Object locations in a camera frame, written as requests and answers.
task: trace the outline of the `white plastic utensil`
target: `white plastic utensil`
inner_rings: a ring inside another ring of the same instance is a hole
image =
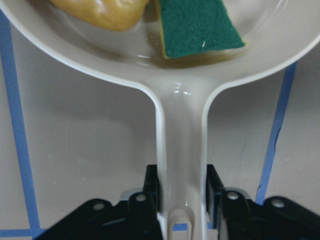
[[[188,224],[189,239],[207,239],[207,115],[214,98],[281,70],[320,40],[318,0],[224,3],[246,47],[164,60],[152,3],[133,29],[119,33],[77,20],[46,0],[0,0],[15,27],[49,55],[153,100],[165,239],[175,223]]]

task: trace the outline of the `sponge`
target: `sponge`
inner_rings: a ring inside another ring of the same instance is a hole
[[[155,0],[155,6],[166,59],[245,45],[222,0]]]

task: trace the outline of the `yellow potato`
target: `yellow potato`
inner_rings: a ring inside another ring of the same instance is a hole
[[[100,28],[126,31],[142,17],[149,0],[50,0],[56,7]]]

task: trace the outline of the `metal screw head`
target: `metal screw head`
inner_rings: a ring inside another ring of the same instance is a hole
[[[235,191],[228,192],[226,196],[228,197],[228,199],[231,199],[231,200],[237,200],[239,198],[238,193],[236,193]]]
[[[144,200],[146,200],[146,195],[141,193],[135,197],[135,200],[137,200],[138,202],[143,202]]]
[[[102,202],[98,202],[95,205],[93,205],[93,210],[99,211],[105,208],[105,204]]]
[[[283,208],[285,206],[285,203],[282,200],[277,198],[273,199],[271,201],[271,204],[276,208]]]

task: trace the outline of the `green sponge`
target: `green sponge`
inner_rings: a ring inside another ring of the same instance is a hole
[[[228,17],[222,0],[156,0],[162,51],[179,58],[245,44]]]

